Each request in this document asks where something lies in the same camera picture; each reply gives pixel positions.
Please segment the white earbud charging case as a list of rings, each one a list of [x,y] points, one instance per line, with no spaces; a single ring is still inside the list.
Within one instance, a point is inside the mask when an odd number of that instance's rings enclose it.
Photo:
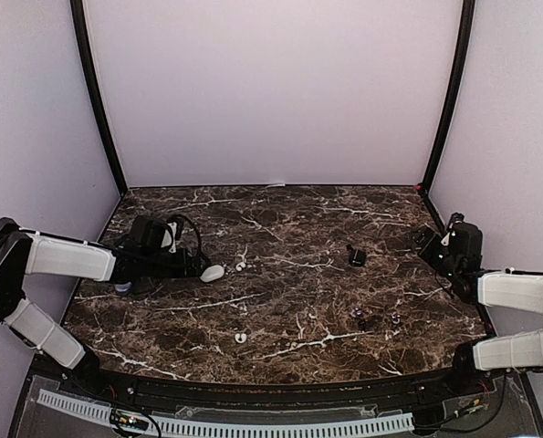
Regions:
[[[208,266],[200,276],[204,283],[211,283],[225,275],[225,269],[220,265]]]

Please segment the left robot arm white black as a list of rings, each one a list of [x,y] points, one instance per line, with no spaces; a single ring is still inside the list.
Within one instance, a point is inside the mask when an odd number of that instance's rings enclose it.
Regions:
[[[43,274],[84,278],[129,290],[144,278],[198,278],[211,283],[225,270],[198,246],[178,245],[191,220],[138,216],[115,245],[102,245],[21,227],[0,219],[0,324],[8,326],[36,350],[72,372],[71,380],[89,398],[108,389],[99,358],[32,302],[23,290],[26,276]]]

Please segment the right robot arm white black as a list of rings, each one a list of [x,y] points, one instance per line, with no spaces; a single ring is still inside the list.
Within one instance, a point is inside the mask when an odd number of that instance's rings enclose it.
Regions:
[[[543,273],[481,267],[483,233],[455,214],[438,234],[426,226],[414,237],[418,256],[449,282],[449,294],[485,308],[500,307],[543,316]],[[480,371],[543,370],[543,328],[466,343],[456,349],[444,387],[463,396],[480,380]]]

